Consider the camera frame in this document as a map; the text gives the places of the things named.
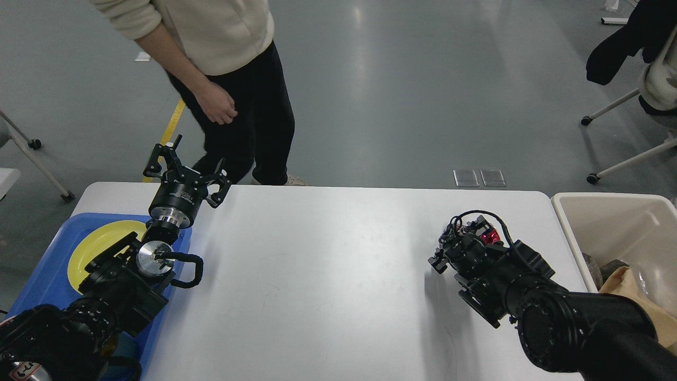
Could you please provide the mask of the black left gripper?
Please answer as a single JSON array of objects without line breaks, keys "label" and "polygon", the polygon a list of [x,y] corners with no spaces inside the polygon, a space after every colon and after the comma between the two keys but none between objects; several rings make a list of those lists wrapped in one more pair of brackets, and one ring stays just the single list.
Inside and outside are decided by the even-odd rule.
[{"label": "black left gripper", "polygon": [[154,145],[143,169],[143,181],[150,183],[152,179],[158,179],[160,182],[148,210],[151,219],[188,229],[194,224],[203,201],[213,209],[222,205],[232,181],[225,171],[225,159],[217,162],[201,159],[194,166],[198,178],[184,184],[184,166],[176,154],[182,138],[179,134],[171,144]]}]

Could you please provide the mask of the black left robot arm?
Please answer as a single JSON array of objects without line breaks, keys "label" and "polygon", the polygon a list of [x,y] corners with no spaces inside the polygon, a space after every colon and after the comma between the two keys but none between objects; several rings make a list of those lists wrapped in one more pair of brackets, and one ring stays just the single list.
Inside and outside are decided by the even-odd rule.
[{"label": "black left robot arm", "polygon": [[110,367],[142,376],[140,360],[116,356],[111,344],[120,333],[137,336],[167,306],[169,287],[200,284],[200,256],[172,244],[193,225],[202,202],[216,208],[230,179],[222,162],[212,174],[184,166],[174,143],[156,144],[143,171],[160,180],[143,236],[128,232],[87,263],[81,296],[65,309],[41,304],[2,323],[2,380],[102,380]]}]

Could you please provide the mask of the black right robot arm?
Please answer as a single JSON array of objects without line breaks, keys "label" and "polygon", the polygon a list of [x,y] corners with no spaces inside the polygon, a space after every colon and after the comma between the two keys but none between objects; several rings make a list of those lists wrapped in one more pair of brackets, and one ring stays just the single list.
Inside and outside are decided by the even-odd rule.
[{"label": "black right robot arm", "polygon": [[500,217],[498,232],[489,215],[452,217],[428,262],[438,274],[454,268],[459,296],[492,327],[509,316],[534,366],[585,380],[675,380],[675,356],[638,302],[557,284],[540,253],[513,241]]}]

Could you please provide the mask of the walking person's right hand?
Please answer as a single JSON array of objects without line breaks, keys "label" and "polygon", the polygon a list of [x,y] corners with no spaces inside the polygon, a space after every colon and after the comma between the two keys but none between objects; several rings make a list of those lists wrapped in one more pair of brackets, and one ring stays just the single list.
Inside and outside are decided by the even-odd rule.
[{"label": "walking person's right hand", "polygon": [[230,124],[239,115],[235,101],[220,85],[208,81],[193,91],[196,101],[207,118],[218,125]]}]

